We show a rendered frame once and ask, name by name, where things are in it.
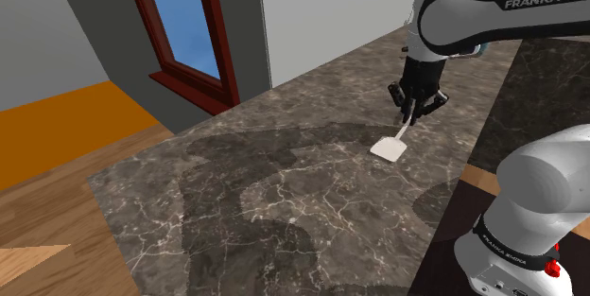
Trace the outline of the red framed window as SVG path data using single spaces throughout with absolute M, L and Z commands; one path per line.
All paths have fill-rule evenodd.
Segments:
M 160 70 L 156 82 L 211 115 L 240 103 L 219 0 L 135 0 Z

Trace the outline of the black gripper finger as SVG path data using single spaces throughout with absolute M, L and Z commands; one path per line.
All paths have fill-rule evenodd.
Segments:
M 394 104 L 400 109 L 405 119 L 410 119 L 412 115 L 412 99 L 407 97 L 398 82 L 393 82 L 388 86 L 388 91 Z
M 414 109 L 412 116 L 409 120 L 410 126 L 413 126 L 416 121 L 423 115 L 428 115 L 438 110 L 441 106 L 447 103 L 449 96 L 444 94 L 442 91 L 438 91 L 434 96 L 433 100 L 429 104 L 426 103 L 426 99 L 419 99 L 414 103 Z

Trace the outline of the white spatula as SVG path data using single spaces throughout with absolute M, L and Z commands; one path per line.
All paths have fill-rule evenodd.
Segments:
M 406 121 L 394 136 L 381 137 L 371 148 L 370 153 L 388 162 L 395 163 L 406 151 L 408 145 L 402 137 L 406 133 L 409 121 Z

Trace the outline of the dark robot stand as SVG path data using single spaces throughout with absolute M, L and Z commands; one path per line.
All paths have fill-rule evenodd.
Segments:
M 410 296 L 479 296 L 455 258 L 454 244 L 494 198 L 469 183 L 458 182 L 409 289 Z M 590 240 L 568 233 L 560 241 L 560 254 L 574 295 L 590 296 Z

